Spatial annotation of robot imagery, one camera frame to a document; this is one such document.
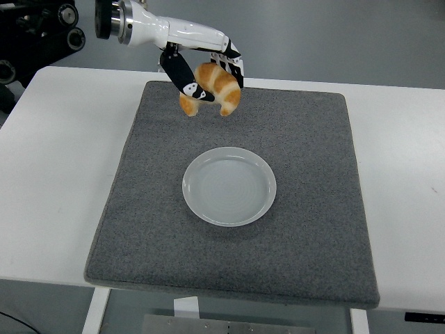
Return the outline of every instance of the cable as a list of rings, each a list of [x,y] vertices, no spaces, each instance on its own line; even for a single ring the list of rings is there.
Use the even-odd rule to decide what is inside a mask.
[[[11,318],[15,321],[18,321],[19,323],[21,323],[22,325],[25,325],[26,327],[32,329],[33,331],[35,331],[37,334],[41,334],[37,329],[35,329],[34,327],[29,326],[27,323],[23,322],[22,320],[19,320],[17,318],[14,318],[12,315],[7,315],[6,313],[3,313],[0,311],[0,315],[4,315],[5,317]]]

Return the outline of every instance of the plate rim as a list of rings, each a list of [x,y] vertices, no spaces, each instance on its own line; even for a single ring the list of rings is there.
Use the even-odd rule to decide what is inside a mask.
[[[199,212],[196,212],[193,205],[191,203],[189,203],[188,196],[186,195],[186,193],[188,193],[187,187],[189,185],[187,180],[190,179],[190,175],[192,173],[193,167],[195,167],[195,165],[199,166],[200,164],[207,162],[208,160],[203,160],[203,158],[205,158],[207,155],[214,154],[215,151],[224,152],[225,150],[237,151],[238,153],[242,152],[243,154],[241,155],[241,158],[249,159],[250,161],[252,161],[252,158],[254,158],[257,161],[260,161],[261,165],[262,165],[261,169],[263,171],[263,174],[265,175],[265,178],[269,183],[269,195],[264,203],[264,206],[261,208],[261,210],[259,210],[254,216],[250,217],[249,219],[246,219],[244,221],[240,221],[237,223],[222,223],[222,222],[210,219],[210,218],[206,217],[205,215],[200,214]],[[220,157],[228,157],[228,155],[221,154]],[[245,148],[238,148],[235,146],[222,146],[219,148],[212,148],[210,150],[207,150],[207,151],[201,153],[196,158],[194,158],[194,160],[192,160],[192,162],[187,166],[184,176],[182,177],[182,194],[183,194],[184,200],[186,201],[186,204],[190,208],[190,210],[192,210],[192,212],[196,216],[201,218],[203,221],[206,221],[207,223],[210,223],[213,225],[225,227],[225,228],[234,228],[234,227],[238,227],[238,226],[244,226],[244,225],[253,223],[254,221],[260,219],[270,209],[270,207],[272,207],[272,204],[275,201],[276,193],[277,193],[277,181],[275,179],[275,174],[274,174],[272,168],[267,163],[267,161],[265,161],[258,154],[254,153],[250,150],[246,150]]]

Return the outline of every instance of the black wheel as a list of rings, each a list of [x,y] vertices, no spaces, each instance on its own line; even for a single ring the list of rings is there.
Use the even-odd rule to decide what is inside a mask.
[[[112,0],[96,0],[95,30],[96,37],[108,40],[111,33]]]

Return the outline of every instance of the white table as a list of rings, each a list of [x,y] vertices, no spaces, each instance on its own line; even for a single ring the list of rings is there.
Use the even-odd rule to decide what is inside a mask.
[[[168,78],[68,67],[36,74],[0,129],[0,278],[90,286],[83,268],[151,80]],[[345,96],[380,308],[445,312],[445,90],[245,85]]]

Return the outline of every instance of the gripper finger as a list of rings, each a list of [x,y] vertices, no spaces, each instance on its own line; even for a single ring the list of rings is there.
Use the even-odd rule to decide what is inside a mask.
[[[196,82],[192,70],[181,54],[171,49],[165,49],[159,63],[181,93],[202,101],[212,102],[215,100],[213,94],[202,89]]]

